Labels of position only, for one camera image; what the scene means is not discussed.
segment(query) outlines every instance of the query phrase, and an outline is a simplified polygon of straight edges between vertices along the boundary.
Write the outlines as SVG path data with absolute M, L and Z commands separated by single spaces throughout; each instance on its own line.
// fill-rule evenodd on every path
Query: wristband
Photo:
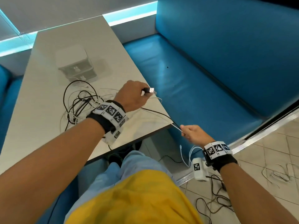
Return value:
M 123 106 L 116 101 L 102 103 L 86 118 L 96 120 L 104 128 L 105 133 L 121 128 L 128 120 Z
M 224 142 L 212 142 L 204 147 L 204 157 L 207 166 L 212 166 L 220 173 L 220 169 L 229 163 L 238 164 L 237 160 L 232 156 L 232 151 Z

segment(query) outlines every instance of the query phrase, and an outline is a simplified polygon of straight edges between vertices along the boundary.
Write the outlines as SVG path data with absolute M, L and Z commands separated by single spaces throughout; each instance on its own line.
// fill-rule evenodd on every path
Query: person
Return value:
M 128 81 L 114 101 L 125 112 L 145 105 L 149 87 Z M 199 126 L 181 126 L 182 136 L 204 147 L 215 141 Z M 94 118 L 84 121 L 41 146 L 0 175 L 1 223 L 35 223 L 82 169 L 105 134 Z M 231 162 L 215 162 L 234 211 L 242 224 L 297 223 L 261 185 Z M 171 173 L 138 151 L 130 152 L 121 167 L 111 163 L 74 204 L 65 223 L 202 223 Z

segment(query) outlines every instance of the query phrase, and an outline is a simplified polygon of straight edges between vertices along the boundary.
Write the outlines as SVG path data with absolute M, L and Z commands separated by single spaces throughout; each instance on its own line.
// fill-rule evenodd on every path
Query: table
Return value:
M 65 111 L 62 96 L 69 80 L 57 69 L 55 52 L 76 44 L 84 47 L 92 61 L 98 80 L 91 85 L 99 95 L 111 93 L 101 88 L 119 90 L 128 80 L 146 82 L 102 16 L 39 32 L 0 155 L 0 174 L 60 134 Z M 73 86 L 72 90 L 82 88 Z M 158 99 L 149 99 L 144 107 L 168 115 Z M 128 116 L 130 120 L 112 149 L 136 143 L 172 123 L 167 117 L 143 110 Z M 67 120 L 62 121 L 65 127 Z M 107 144 L 100 141 L 88 160 L 107 152 Z

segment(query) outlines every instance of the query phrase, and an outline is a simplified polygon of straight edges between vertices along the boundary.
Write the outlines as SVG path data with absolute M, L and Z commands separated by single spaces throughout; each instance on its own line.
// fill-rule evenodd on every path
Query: light blue jeans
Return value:
M 99 174 L 95 178 L 95 181 L 90 185 L 87 191 L 84 192 L 84 194 L 76 201 L 76 203 L 74 203 L 73 207 L 66 214 L 65 221 L 69 218 L 71 213 L 82 204 L 141 170 L 162 171 L 166 173 L 177 185 L 173 175 L 166 169 L 166 167 L 154 159 L 145 156 L 142 152 L 131 151 L 123 160 L 121 168 L 117 163 L 113 162 L 104 173 Z

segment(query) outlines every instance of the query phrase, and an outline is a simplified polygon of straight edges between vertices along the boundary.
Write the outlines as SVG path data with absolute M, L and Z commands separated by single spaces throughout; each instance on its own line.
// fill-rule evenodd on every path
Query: blue bench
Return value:
M 232 143 L 299 99 L 299 11 L 259 0 L 158 0 L 157 35 L 124 45 L 177 124 Z M 187 156 L 192 145 L 170 134 Z

